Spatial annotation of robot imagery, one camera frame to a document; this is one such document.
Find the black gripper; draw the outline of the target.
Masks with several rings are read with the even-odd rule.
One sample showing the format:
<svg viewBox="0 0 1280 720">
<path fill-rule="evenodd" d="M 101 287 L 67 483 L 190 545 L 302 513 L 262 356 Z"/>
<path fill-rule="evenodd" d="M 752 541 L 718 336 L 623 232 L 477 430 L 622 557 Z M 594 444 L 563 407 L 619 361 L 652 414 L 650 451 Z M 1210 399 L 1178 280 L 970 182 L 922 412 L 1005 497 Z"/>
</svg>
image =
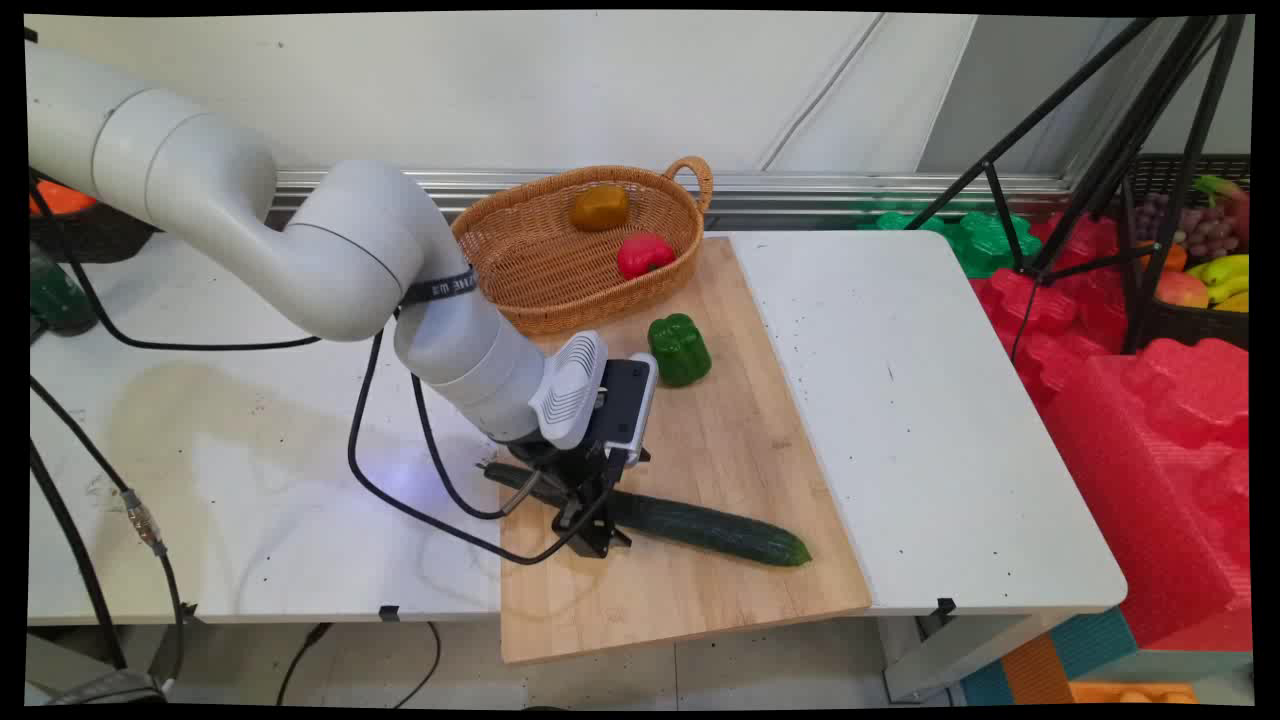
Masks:
<svg viewBox="0 0 1280 720">
<path fill-rule="evenodd" d="M 611 493 L 618 491 L 623 470 L 608 470 L 611 448 L 595 442 L 586 448 L 556 448 L 544 439 L 521 439 L 507 443 L 506 450 L 518 465 L 506 465 L 506 486 L 522 491 L 531 475 L 541 475 L 527 497 L 544 503 L 562 503 L 552 521 L 557 536 L 575 536 L 575 553 L 585 559 L 607 559 L 612 550 L 630 550 L 632 539 L 622 532 L 611 515 L 611 497 L 603 488 L 589 486 L 608 480 Z"/>
</svg>

